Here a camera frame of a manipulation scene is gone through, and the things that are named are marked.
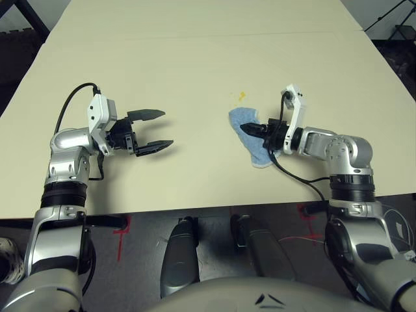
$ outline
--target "white wall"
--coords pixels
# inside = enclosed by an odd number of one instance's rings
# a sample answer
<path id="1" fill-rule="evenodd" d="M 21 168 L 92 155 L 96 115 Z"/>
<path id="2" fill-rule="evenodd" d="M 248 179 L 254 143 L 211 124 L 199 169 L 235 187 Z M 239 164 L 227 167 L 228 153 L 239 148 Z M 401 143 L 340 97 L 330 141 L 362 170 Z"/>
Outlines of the white wall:
<path id="1" fill-rule="evenodd" d="M 350 11 L 356 21 L 366 29 L 377 20 L 377 17 L 383 16 L 388 10 L 393 8 L 400 0 L 341 0 L 344 6 Z M 367 31 L 370 39 L 387 39 L 394 31 L 395 25 L 399 25 L 402 20 L 409 14 L 413 5 L 406 1 L 396 8 L 392 13 L 386 16 L 382 21 Z M 405 25 L 411 25 L 416 29 L 416 13 L 413 13 L 405 22 Z"/>
<path id="2" fill-rule="evenodd" d="M 57 24 L 60 16 L 70 1 L 71 0 L 28 0 L 49 30 Z M 15 6 L 12 6 L 10 10 L 0 18 L 0 32 L 11 31 L 14 29 L 22 30 L 27 27 L 30 27 L 30 24 Z"/>

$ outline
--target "yellow stain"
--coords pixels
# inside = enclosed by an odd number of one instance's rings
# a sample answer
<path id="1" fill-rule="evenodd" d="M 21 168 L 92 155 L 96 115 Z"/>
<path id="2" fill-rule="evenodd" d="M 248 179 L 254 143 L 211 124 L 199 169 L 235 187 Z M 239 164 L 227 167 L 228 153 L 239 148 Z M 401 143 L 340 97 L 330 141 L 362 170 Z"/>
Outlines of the yellow stain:
<path id="1" fill-rule="evenodd" d="M 246 94 L 244 92 L 240 93 L 239 101 L 242 101 L 246 97 Z"/>

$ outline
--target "white table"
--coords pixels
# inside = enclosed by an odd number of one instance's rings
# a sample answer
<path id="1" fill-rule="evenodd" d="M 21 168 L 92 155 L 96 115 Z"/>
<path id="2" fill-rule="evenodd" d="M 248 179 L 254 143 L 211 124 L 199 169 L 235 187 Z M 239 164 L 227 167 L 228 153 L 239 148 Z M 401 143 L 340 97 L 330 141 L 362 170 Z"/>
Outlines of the white table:
<path id="1" fill-rule="evenodd" d="M 105 159 L 105 180 L 88 186 L 90 215 L 317 200 L 275 168 L 251 166 L 229 125 L 238 106 L 256 108 L 262 122 L 276 117 L 290 83 L 307 99 L 303 126 L 372 144 L 376 195 L 416 191 L 415 102 L 341 3 L 172 3 L 72 0 L 0 118 L 1 218 L 38 209 L 57 116 L 88 81 L 115 100 L 119 118 L 166 111 L 135 124 L 141 143 L 175 140 L 154 155 Z M 90 99 L 90 90 L 74 97 L 61 129 L 87 125 Z M 281 163 L 305 178 L 325 175 L 323 162 Z M 317 186 L 329 196 L 328 182 Z"/>

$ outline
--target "red tape mark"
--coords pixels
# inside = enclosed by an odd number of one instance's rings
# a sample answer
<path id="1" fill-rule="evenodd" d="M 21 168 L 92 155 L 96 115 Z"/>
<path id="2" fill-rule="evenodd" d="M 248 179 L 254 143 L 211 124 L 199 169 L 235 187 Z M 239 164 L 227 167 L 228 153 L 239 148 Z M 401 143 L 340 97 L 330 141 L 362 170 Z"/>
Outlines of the red tape mark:
<path id="1" fill-rule="evenodd" d="M 127 216 L 127 226 L 125 229 L 117 229 L 113 231 L 113 234 L 120 234 L 120 238 L 118 239 L 118 252 L 117 252 L 117 262 L 120 262 L 122 258 L 122 249 L 123 249 L 123 236 L 130 231 L 130 221 L 131 216 Z"/>
<path id="2" fill-rule="evenodd" d="M 307 239 L 319 239 L 319 238 L 321 238 L 321 237 L 323 237 L 323 235 L 322 234 L 316 234 L 314 231 L 313 231 L 313 228 L 312 228 L 312 220 L 314 220 L 314 219 L 316 219 L 316 217 L 315 216 L 306 216 L 306 215 L 304 215 L 303 214 L 303 212 L 302 212 L 302 209 L 305 207 L 306 205 L 304 205 L 304 204 L 302 204 L 302 203 L 299 203 L 296 207 L 297 207 L 297 209 L 298 209 L 298 213 L 299 213 L 299 217 L 300 217 L 300 219 L 301 220 L 305 220 L 306 221 L 306 223 L 307 223 L 307 227 L 308 227 L 308 229 L 309 229 L 309 235 L 305 235 L 305 236 L 302 236 L 302 237 L 305 237 L 305 238 L 307 238 Z"/>

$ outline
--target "blue sponge cloth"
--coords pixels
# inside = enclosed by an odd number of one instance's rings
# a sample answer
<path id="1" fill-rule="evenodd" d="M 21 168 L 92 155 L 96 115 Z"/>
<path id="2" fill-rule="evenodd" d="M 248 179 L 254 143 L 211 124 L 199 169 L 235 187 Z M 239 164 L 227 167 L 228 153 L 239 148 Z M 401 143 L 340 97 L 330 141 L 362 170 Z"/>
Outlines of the blue sponge cloth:
<path id="1" fill-rule="evenodd" d="M 263 147 L 263 139 L 248 135 L 240 128 L 240 125 L 247 124 L 248 122 L 259 124 L 257 111 L 247 107 L 237 107 L 236 109 L 231 110 L 228 115 L 231 126 L 235 132 L 237 132 L 241 142 L 252 155 L 252 165 L 256 168 L 270 166 L 272 162 L 270 161 L 267 150 Z"/>

